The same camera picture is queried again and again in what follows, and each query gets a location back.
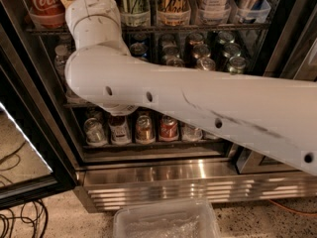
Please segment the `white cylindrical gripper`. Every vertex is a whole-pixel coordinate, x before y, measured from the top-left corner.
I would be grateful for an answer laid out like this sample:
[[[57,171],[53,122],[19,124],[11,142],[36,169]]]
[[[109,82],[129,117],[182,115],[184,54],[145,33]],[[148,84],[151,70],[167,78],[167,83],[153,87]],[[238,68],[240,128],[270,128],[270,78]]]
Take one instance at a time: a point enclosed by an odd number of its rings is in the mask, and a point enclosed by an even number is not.
[[[120,12],[115,0],[60,0],[65,9],[65,21],[73,34],[75,27],[84,19],[104,17],[120,28]]]

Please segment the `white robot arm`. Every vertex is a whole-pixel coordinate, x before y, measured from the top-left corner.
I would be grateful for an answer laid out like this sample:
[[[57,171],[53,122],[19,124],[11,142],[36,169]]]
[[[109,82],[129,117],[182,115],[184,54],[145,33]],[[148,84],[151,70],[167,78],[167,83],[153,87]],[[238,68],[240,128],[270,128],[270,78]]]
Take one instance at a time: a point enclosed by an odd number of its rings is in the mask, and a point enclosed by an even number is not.
[[[131,56],[115,0],[60,0],[76,50],[65,78],[111,114],[150,108],[317,175],[317,84],[176,68]]]

